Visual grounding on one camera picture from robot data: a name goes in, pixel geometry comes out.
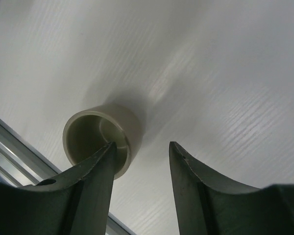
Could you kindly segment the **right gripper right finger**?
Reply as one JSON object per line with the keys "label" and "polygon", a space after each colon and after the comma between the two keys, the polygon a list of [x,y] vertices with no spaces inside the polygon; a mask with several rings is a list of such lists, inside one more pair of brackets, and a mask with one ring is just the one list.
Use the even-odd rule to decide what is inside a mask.
{"label": "right gripper right finger", "polygon": [[169,145],[171,181],[182,235],[294,235],[294,184],[255,188]]}

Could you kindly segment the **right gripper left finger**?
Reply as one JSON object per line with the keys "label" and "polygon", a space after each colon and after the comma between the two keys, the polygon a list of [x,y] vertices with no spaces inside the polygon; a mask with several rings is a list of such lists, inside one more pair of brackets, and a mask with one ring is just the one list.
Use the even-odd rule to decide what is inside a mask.
{"label": "right gripper left finger", "polygon": [[103,235],[117,147],[111,142],[35,186],[0,183],[0,235]]}

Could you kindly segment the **small grey beige cup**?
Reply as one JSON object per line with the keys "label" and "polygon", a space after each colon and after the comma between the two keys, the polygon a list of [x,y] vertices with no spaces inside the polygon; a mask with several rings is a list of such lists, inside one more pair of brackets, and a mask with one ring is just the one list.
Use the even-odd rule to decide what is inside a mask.
{"label": "small grey beige cup", "polygon": [[90,157],[109,142],[117,146],[115,179],[128,170],[143,139],[143,126],[128,108],[108,103],[74,114],[64,126],[62,140],[72,165]]}

